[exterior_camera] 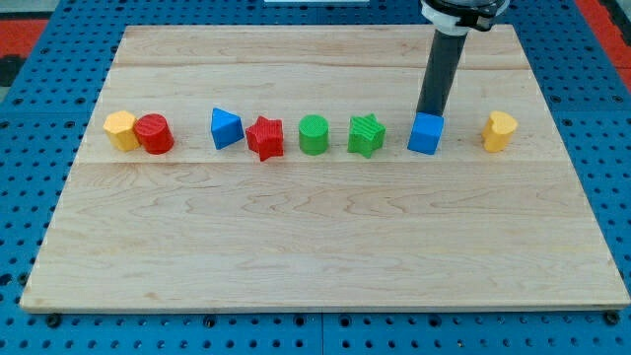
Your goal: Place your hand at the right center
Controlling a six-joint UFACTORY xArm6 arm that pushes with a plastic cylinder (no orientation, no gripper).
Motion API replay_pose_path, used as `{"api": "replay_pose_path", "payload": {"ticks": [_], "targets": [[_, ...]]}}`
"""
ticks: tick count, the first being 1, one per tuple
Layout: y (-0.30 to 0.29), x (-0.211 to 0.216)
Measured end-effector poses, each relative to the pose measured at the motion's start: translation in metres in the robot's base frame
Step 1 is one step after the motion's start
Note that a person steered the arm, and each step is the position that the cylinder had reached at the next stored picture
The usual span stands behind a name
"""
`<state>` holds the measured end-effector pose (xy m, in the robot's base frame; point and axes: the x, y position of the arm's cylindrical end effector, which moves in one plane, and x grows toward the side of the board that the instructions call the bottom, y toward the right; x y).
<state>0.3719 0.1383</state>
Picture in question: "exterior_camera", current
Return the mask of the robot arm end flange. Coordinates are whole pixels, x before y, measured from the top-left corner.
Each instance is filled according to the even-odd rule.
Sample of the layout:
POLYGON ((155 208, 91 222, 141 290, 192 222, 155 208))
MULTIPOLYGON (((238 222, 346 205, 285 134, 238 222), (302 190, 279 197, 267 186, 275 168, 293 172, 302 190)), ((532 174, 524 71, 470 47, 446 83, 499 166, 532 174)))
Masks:
POLYGON ((488 32, 510 0, 420 0, 421 14, 447 36, 464 36, 470 30, 488 32))

